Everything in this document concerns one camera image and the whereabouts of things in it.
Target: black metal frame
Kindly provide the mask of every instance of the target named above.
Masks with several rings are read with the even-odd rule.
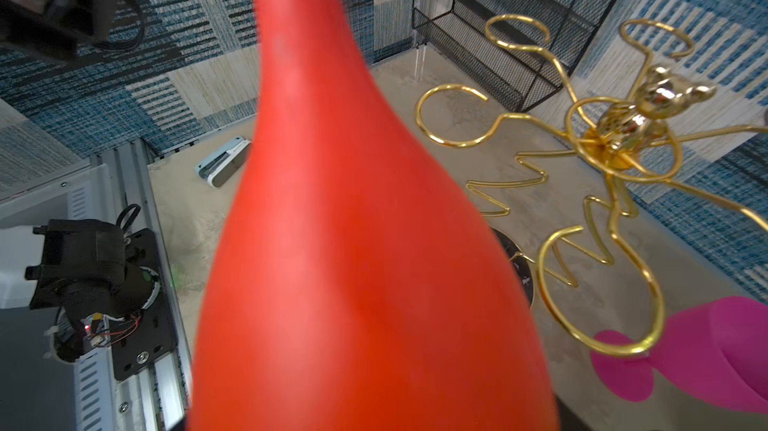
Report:
[[[565,71],[570,75],[617,0],[608,0],[607,3],[606,0],[601,0],[596,5],[592,5],[592,1],[588,0],[568,0],[567,4],[557,0],[506,0],[508,3],[522,3],[522,8],[529,7],[528,12],[507,8],[514,6],[505,5],[504,0],[480,1],[452,0],[447,12],[430,18],[417,8],[414,0],[412,26],[424,40],[432,42],[438,51],[475,79],[491,96],[504,104],[505,108],[524,113],[556,94],[562,88],[562,80],[554,67],[541,56],[506,52],[500,48],[489,50],[482,29],[485,21],[503,12],[528,14],[543,21],[554,31],[548,47],[561,58]],[[579,6],[586,15],[577,12]],[[530,12],[530,8],[541,9],[542,15],[534,15],[536,13]],[[458,29],[457,20],[475,32],[467,33],[462,29],[461,32],[451,34],[446,30],[446,25],[451,29]],[[497,23],[494,28],[500,38],[520,44],[533,44],[541,35],[538,31],[526,29],[525,25],[510,22]],[[519,88],[515,88],[513,81],[518,83]]]

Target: gold metal stand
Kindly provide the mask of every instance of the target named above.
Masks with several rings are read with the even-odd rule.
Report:
[[[518,152],[514,156],[516,162],[537,173],[538,177],[527,180],[503,182],[468,180],[466,183],[468,190],[482,197],[489,203],[494,204],[494,206],[498,208],[497,210],[482,211],[482,214],[486,217],[506,216],[509,214],[509,206],[494,197],[489,196],[482,189],[535,186],[536,184],[547,182],[547,171],[532,164],[529,161],[530,158],[542,159],[578,156],[587,161],[590,166],[600,170],[604,176],[605,187],[608,191],[608,199],[605,200],[598,196],[586,196],[583,203],[584,220],[587,223],[587,229],[592,235],[594,243],[599,249],[599,253],[590,251],[586,247],[571,241],[568,236],[580,233],[584,230],[584,227],[582,226],[572,226],[557,231],[547,238],[542,244],[536,259],[533,259],[522,252],[520,252],[519,255],[536,266],[536,276],[544,303],[552,313],[554,319],[558,321],[572,337],[581,341],[590,347],[590,349],[594,349],[595,351],[610,356],[630,357],[645,353],[659,340],[661,333],[664,330],[664,298],[661,289],[659,288],[659,283],[656,280],[656,276],[651,272],[648,264],[645,263],[640,254],[619,233],[619,217],[632,218],[638,215],[638,207],[629,196],[626,183],[666,184],[677,190],[708,200],[718,206],[738,211],[749,217],[758,226],[763,228],[763,230],[768,231],[768,221],[758,215],[754,210],[744,207],[732,200],[725,199],[724,197],[716,196],[705,190],[673,180],[683,166],[683,148],[681,143],[739,132],[768,133],[768,128],[753,125],[737,125],[729,128],[686,134],[680,137],[675,135],[667,125],[666,120],[677,116],[696,102],[711,98],[715,93],[715,88],[714,86],[709,86],[707,84],[691,82],[683,76],[672,73],[660,64],[652,64],[654,53],[647,46],[632,39],[627,32],[627,26],[632,24],[654,26],[662,31],[671,33],[686,44],[686,48],[683,51],[670,53],[668,54],[668,57],[682,58],[693,52],[693,40],[691,40],[686,33],[677,28],[673,28],[668,24],[644,18],[630,19],[622,23],[620,26],[622,39],[645,55],[643,66],[640,68],[629,94],[623,99],[610,96],[594,96],[591,98],[578,99],[573,85],[571,84],[571,80],[565,73],[560,61],[558,61],[552,52],[542,46],[504,42],[493,35],[491,26],[494,23],[501,21],[519,21],[535,26],[544,34],[544,44],[549,42],[549,29],[547,29],[543,23],[527,16],[520,14],[503,14],[494,16],[485,23],[485,37],[500,48],[511,51],[524,51],[540,54],[554,66],[560,74],[565,90],[573,101],[573,104],[565,115],[564,130],[556,129],[529,114],[504,113],[498,116],[491,128],[479,138],[462,141],[440,138],[427,129],[422,120],[422,106],[430,96],[447,90],[461,90],[469,94],[474,94],[482,100],[488,100],[488,98],[480,91],[469,88],[463,84],[442,84],[436,88],[428,90],[416,103],[416,124],[427,137],[438,144],[451,148],[472,148],[485,142],[494,135],[502,121],[507,119],[522,120],[534,124],[540,129],[543,129],[558,138],[562,138],[562,140],[565,140],[570,144],[571,150],[523,151]],[[593,103],[608,103],[610,105],[610,107],[600,116],[597,123],[593,122],[589,116],[587,116],[586,112],[584,112],[584,106]],[[574,130],[573,119],[575,114],[578,114],[578,117],[588,125],[588,129],[582,135],[577,135]],[[643,150],[666,145],[669,145],[672,148],[674,154],[674,162],[668,170],[658,174],[652,170],[646,169],[641,164],[641,152]],[[633,170],[633,174],[626,172],[628,170]],[[640,275],[643,277],[648,286],[648,290],[650,291],[654,309],[652,325],[648,334],[636,343],[620,346],[611,345],[602,343],[583,333],[571,323],[557,307],[552,300],[547,282],[544,279],[544,274],[549,273],[570,287],[578,287],[576,277],[565,263],[565,259],[558,249],[558,244],[560,242],[564,242],[565,244],[576,248],[592,259],[605,265],[610,266],[614,263],[613,255],[609,252],[608,247],[605,245],[598,232],[598,226],[595,223],[594,215],[592,214],[592,204],[599,204],[600,206],[609,209],[608,223],[606,226],[608,235],[638,268]],[[552,249],[555,260],[562,268],[562,273],[556,273],[544,265],[544,261],[550,249]]]

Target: gold bear ear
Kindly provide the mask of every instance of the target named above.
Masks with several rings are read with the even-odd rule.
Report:
[[[671,75],[672,71],[664,66],[651,66],[645,74],[645,82],[651,84],[658,83],[669,78]]]
[[[714,85],[698,84],[689,89],[687,94],[690,96],[691,102],[701,102],[715,96],[715,91],[717,91],[717,87]]]

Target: black mesh shelf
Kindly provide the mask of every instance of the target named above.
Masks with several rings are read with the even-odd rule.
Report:
[[[414,8],[414,29],[505,108],[527,112],[561,89],[562,80],[554,66],[541,56],[507,52],[490,43],[483,35],[486,21],[497,14],[523,14],[543,22],[552,33],[549,50],[571,74],[615,0],[448,0],[448,3],[450,9],[435,17],[426,10]],[[506,42],[543,44],[542,33],[530,24],[496,23],[494,35]]]

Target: concrete-textured surface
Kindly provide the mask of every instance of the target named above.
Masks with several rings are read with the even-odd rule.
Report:
[[[418,131],[413,120],[413,105],[419,96],[437,84],[475,84],[430,48],[426,50],[420,79],[414,75],[415,63],[416,51],[411,51],[377,65],[372,73],[392,109],[457,184],[463,186],[467,179],[532,177],[530,170],[514,163],[515,152],[563,148],[543,131],[529,124],[510,121],[504,122],[492,139],[477,148],[443,148],[430,141]],[[483,103],[456,91],[430,98],[425,105],[424,119],[426,125],[441,136],[468,139],[485,132],[502,112],[504,109],[493,100]],[[253,121],[249,121],[227,129],[150,166],[184,327],[192,345],[210,263],[241,175],[236,173],[220,189],[214,189],[194,173],[194,167],[233,136],[252,136],[252,128]],[[538,160],[536,164],[549,171],[547,184],[490,191],[508,203],[512,213],[490,218],[489,224],[508,234],[529,254],[535,254],[552,232],[584,224],[581,209],[584,195],[606,195],[600,175],[575,157]],[[483,209],[492,208],[474,195],[471,199]],[[607,212],[600,208],[595,215],[602,228]],[[656,272],[669,314],[742,293],[724,274],[647,215],[641,214],[633,220],[623,219],[621,230]],[[588,234],[577,236],[575,240],[594,249]],[[608,245],[616,256],[613,267],[601,266],[564,247],[564,254],[572,263],[581,286],[574,290],[553,278],[548,283],[553,298],[560,303],[564,313],[585,332],[594,334],[599,330],[614,329],[638,339],[650,326],[649,294],[629,260],[618,247],[612,243]],[[768,429],[768,417],[709,406],[679,391],[658,373],[651,398],[643,403],[625,402],[601,384],[592,371],[588,349],[562,330],[538,296],[534,298],[532,311],[547,353],[555,391],[597,431]]]

